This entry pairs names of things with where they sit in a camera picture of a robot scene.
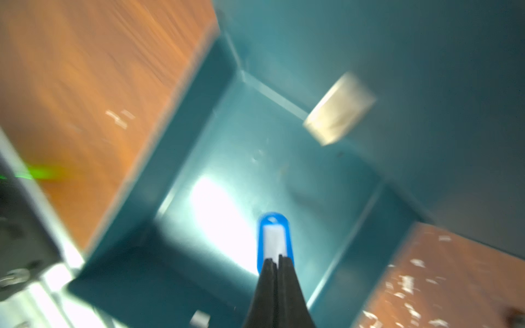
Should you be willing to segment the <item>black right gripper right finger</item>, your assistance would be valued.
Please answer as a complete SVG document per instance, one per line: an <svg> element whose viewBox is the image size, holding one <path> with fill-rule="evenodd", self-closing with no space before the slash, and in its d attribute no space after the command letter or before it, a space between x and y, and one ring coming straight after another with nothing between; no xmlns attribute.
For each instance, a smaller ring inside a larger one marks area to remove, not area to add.
<svg viewBox="0 0 525 328"><path fill-rule="evenodd" d="M315 327L290 258L278 263L278 327Z"/></svg>

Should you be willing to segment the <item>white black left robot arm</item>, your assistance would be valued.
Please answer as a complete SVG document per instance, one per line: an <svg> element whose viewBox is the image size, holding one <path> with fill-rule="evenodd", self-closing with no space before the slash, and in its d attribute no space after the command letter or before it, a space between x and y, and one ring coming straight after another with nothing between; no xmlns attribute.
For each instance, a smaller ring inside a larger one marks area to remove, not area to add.
<svg viewBox="0 0 525 328"><path fill-rule="evenodd" d="M23 290L61 261L27 193L1 163L1 300Z"/></svg>

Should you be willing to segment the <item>teal drawer cabinet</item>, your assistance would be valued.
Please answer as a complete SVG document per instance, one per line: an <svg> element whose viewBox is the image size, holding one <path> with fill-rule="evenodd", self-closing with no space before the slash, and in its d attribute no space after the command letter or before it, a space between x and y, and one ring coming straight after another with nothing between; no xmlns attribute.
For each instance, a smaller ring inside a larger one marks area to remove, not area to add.
<svg viewBox="0 0 525 328"><path fill-rule="evenodd" d="M523 1L215 1L243 69L309 112L346 72L355 151L438 226L524 256Z"/></svg>

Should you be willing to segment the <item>teal bottom drawer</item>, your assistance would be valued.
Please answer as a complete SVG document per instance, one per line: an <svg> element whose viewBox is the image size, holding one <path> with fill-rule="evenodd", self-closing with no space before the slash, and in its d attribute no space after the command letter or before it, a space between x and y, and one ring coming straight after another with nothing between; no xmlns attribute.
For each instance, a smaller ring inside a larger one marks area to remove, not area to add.
<svg viewBox="0 0 525 328"><path fill-rule="evenodd" d="M221 35L68 290L128 327L240 327L259 220L280 213L315 325L351 327L418 216L305 117Z"/></svg>

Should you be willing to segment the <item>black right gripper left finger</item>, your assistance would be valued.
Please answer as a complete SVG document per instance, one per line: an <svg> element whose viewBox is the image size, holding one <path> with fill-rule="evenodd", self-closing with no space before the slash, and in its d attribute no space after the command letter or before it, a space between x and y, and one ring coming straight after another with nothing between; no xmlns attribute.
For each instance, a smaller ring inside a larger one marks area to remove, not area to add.
<svg viewBox="0 0 525 328"><path fill-rule="evenodd" d="M278 267L272 259L262 266L250 309L243 323L245 328L274 328L278 324Z"/></svg>

